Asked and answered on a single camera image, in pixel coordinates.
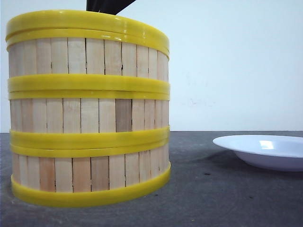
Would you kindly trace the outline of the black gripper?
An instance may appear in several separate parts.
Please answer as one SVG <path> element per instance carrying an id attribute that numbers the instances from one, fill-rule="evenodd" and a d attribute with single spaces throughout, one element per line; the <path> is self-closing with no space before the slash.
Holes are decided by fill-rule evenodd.
<path id="1" fill-rule="evenodd" d="M 116 15 L 135 0 L 87 0 L 86 11 Z"/>

